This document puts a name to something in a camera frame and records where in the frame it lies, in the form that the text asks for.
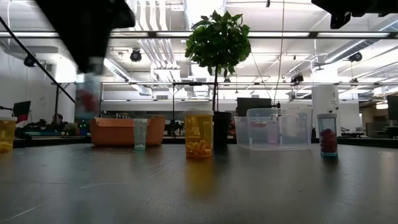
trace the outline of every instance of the potted plant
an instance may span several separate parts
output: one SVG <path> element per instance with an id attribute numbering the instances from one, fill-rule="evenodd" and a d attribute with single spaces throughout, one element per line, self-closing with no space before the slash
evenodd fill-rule
<path id="1" fill-rule="evenodd" d="M 235 66 L 245 61 L 251 53 L 248 39 L 250 27 L 243 25 L 242 14 L 231 16 L 227 11 L 223 16 L 216 11 L 209 17 L 201 16 L 202 20 L 192 26 L 193 34 L 187 40 L 185 57 L 207 67 L 210 75 L 215 74 L 213 88 L 214 144 L 227 143 L 231 113 L 216 111 L 216 96 L 218 94 L 218 74 L 224 78 L 228 72 L 233 74 Z"/>

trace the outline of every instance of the clear plastic cup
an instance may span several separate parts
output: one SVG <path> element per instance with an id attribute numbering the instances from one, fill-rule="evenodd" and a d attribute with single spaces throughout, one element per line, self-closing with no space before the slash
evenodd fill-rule
<path id="1" fill-rule="evenodd" d="M 187 157 L 208 157 L 213 148 L 213 112 L 185 111 L 185 154 Z"/>
<path id="2" fill-rule="evenodd" d="M 337 114 L 318 114 L 319 143 L 322 156 L 337 156 Z"/>
<path id="3" fill-rule="evenodd" d="M 147 139 L 147 124 L 148 119 L 135 118 L 134 119 L 134 149 L 145 150 Z"/>

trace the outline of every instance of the plant stem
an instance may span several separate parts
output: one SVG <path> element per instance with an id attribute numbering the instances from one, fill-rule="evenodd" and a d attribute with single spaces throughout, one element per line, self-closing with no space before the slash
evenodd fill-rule
<path id="1" fill-rule="evenodd" d="M 213 88 L 213 112 L 216 111 L 216 95 L 217 95 L 217 76 L 218 76 L 218 65 L 216 65 L 216 74 L 214 78 L 214 88 Z"/>

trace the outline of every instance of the clear plastic bin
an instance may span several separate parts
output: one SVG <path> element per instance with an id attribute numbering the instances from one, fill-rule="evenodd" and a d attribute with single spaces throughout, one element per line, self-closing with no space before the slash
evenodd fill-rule
<path id="1" fill-rule="evenodd" d="M 239 146 L 253 150 L 310 149 L 312 109 L 250 109 L 235 117 Z"/>
<path id="2" fill-rule="evenodd" d="M 11 152 L 17 118 L 0 117 L 0 153 Z"/>

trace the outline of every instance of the plastic container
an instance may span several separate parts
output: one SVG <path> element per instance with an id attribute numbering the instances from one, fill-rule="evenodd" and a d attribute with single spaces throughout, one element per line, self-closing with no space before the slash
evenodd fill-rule
<path id="1" fill-rule="evenodd" d="M 304 150 L 311 144 L 312 109 L 250 109 L 235 117 L 239 146 L 253 150 Z"/>
<path id="2" fill-rule="evenodd" d="M 213 112 L 189 110 L 185 115 L 185 155 L 208 157 L 213 149 Z"/>
<path id="3" fill-rule="evenodd" d="M 0 153 L 11 152 L 17 118 L 0 117 Z"/>
<path id="4" fill-rule="evenodd" d="M 134 150 L 145 150 L 148 119 L 134 118 Z"/>
<path id="5" fill-rule="evenodd" d="M 318 114 L 319 143 L 322 156 L 337 156 L 337 114 Z"/>

